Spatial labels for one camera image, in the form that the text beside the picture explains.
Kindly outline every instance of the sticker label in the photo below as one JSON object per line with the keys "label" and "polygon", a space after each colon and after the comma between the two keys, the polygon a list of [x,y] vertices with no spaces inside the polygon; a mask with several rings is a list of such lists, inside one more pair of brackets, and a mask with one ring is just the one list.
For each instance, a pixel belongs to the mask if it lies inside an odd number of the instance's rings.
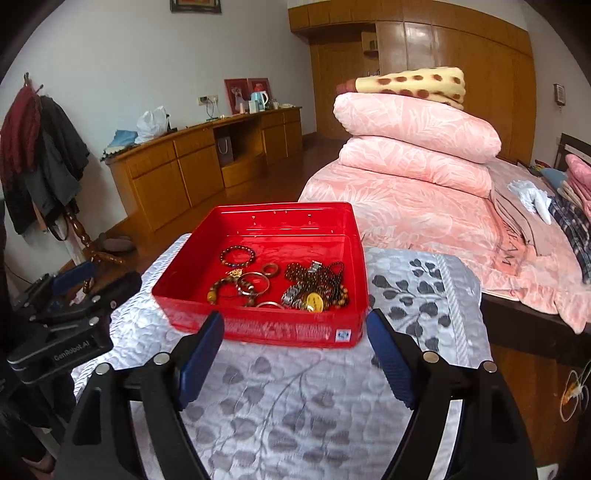
{"label": "sticker label", "polygon": [[351,330],[337,330],[335,335],[335,342],[350,342]]}

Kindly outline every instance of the pink quilt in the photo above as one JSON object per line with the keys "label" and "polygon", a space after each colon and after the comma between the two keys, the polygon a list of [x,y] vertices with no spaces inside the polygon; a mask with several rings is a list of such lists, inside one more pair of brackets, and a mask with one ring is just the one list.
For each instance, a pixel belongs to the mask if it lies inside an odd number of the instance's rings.
{"label": "pink quilt", "polygon": [[591,286],[553,222],[552,254],[538,257],[489,200],[420,180],[340,165],[318,171],[301,202],[349,202],[367,246],[455,255],[485,290],[500,291],[540,312],[560,314],[576,333],[591,322]]}
{"label": "pink quilt", "polygon": [[335,117],[355,137],[395,138],[475,163],[501,151],[492,125],[442,103],[387,93],[345,93],[335,100]]}
{"label": "pink quilt", "polygon": [[392,138],[353,137],[340,151],[339,163],[428,181],[477,197],[491,194],[491,175],[486,167]]}

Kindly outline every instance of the red photo frame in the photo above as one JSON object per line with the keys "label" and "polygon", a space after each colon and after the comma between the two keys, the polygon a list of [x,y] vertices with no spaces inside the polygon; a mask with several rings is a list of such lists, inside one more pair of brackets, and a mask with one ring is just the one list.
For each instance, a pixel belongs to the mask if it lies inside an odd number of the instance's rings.
{"label": "red photo frame", "polygon": [[259,83],[263,85],[264,90],[269,96],[269,99],[272,99],[273,95],[271,94],[271,85],[269,84],[269,79],[248,79],[248,91],[252,94],[252,92],[255,91],[255,87]]}
{"label": "red photo frame", "polygon": [[228,103],[230,104],[230,110],[236,115],[240,113],[240,103],[245,104],[245,111],[248,112],[248,101],[251,98],[251,94],[248,88],[247,79],[226,79],[226,95],[228,96]]}

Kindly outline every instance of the red plastic box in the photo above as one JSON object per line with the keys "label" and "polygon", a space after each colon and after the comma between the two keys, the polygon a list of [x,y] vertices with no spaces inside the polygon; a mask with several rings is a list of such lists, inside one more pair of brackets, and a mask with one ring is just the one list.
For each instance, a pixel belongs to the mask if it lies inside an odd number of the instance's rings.
{"label": "red plastic box", "polygon": [[[209,288],[231,270],[220,253],[231,245],[246,245],[256,261],[245,271],[260,271],[277,263],[281,273],[270,290],[257,299],[281,303],[291,285],[283,272],[291,262],[308,266],[345,263],[343,283],[349,289],[345,308],[309,313],[276,307],[243,307],[246,297],[206,301]],[[152,289],[171,325],[185,332],[199,330],[216,309],[223,314],[228,340],[285,346],[350,348],[362,336],[368,312],[368,290],[361,239],[348,203],[267,203],[214,208],[187,240]],[[229,286],[219,294],[235,294]]]}

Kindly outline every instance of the white wall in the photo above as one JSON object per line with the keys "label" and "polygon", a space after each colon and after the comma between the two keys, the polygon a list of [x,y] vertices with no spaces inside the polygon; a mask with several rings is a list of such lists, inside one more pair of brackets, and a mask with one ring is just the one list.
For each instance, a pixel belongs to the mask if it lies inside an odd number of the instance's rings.
{"label": "white wall", "polygon": [[[532,159],[553,165],[562,133],[591,144],[591,86],[572,53],[550,24],[522,2],[534,52],[537,115]],[[554,86],[566,88],[566,105],[554,102]]]}
{"label": "white wall", "polygon": [[[219,95],[224,78],[268,77],[280,102],[303,106],[316,130],[310,50],[290,33],[287,0],[224,0],[222,15],[172,14],[168,0],[66,0],[35,31],[0,85],[0,119],[30,72],[59,103],[92,155],[77,196],[95,238],[125,218],[108,167],[99,164],[116,129],[135,129],[145,110],[164,105],[173,127],[204,121],[199,95]],[[6,221],[7,262],[33,280],[69,257],[53,237],[18,236]]]}
{"label": "white wall", "polygon": [[527,30],[521,0],[436,0],[447,4],[460,5],[492,15]]}

